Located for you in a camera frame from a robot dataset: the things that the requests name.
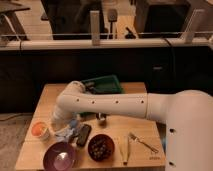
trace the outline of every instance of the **small cup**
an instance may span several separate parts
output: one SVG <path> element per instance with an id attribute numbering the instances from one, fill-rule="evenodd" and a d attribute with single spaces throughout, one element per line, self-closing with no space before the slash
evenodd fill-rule
<path id="1" fill-rule="evenodd" d="M 31 129 L 31 133 L 41 141 L 46 140 L 50 136 L 50 131 L 44 122 L 35 123 Z"/>

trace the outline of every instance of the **green tray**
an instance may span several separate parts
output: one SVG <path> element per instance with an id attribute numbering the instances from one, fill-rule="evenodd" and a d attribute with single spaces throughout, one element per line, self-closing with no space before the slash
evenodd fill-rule
<path id="1" fill-rule="evenodd" d="M 108 75 L 103 77 L 82 80 L 83 84 L 93 83 L 96 94 L 120 94 L 123 92 L 120 82 L 116 75 Z"/>

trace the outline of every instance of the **chair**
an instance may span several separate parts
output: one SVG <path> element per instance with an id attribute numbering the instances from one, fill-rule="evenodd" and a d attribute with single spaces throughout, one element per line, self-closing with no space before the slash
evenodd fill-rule
<path id="1" fill-rule="evenodd" d="M 53 39 L 91 39 L 90 11 L 99 10 L 100 32 L 106 33 L 101 0 L 41 0 Z"/>

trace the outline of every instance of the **black phone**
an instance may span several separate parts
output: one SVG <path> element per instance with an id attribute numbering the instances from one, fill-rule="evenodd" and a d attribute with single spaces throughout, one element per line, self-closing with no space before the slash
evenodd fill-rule
<path id="1" fill-rule="evenodd" d="M 78 139 L 76 141 L 77 146 L 80 146 L 80 147 L 85 146 L 88 136 L 91 132 L 91 129 L 92 129 L 92 127 L 90 125 L 88 125 L 88 124 L 83 125 L 83 127 L 81 128 L 81 130 L 79 132 Z"/>

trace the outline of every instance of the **wooden table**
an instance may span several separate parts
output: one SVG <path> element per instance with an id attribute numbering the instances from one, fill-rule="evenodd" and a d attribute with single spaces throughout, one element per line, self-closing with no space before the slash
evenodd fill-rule
<path id="1" fill-rule="evenodd" d="M 36 108 L 31 125 L 27 132 L 21 152 L 19 154 L 16 170 L 42 170 L 43 156 L 48 147 L 55 143 L 54 131 L 50 126 L 50 118 L 55 105 L 56 97 L 65 88 L 66 84 L 48 84 L 44 87 L 43 93 Z M 145 92 L 143 83 L 123 83 L 122 87 L 126 93 Z M 34 138 L 30 131 L 32 125 L 37 121 L 44 121 L 49 125 L 51 138 L 47 141 L 39 141 Z M 86 119 L 84 121 L 92 126 L 89 139 L 96 134 L 104 133 L 113 138 L 115 152 L 110 160 L 104 162 L 93 161 L 85 148 L 77 149 L 77 160 L 74 164 L 76 169 L 100 169 L 100 168 L 145 168 L 163 167 L 165 165 L 165 155 L 162 149 L 156 123 L 144 119 L 136 119 L 124 116 L 110 115 L 107 117 L 107 126 L 98 126 L 96 119 Z M 145 142 L 159 150 L 158 154 L 152 154 L 145 146 L 130 140 L 130 156 L 126 166 L 122 163 L 118 147 L 118 137 L 122 137 L 131 131 L 142 138 Z"/>

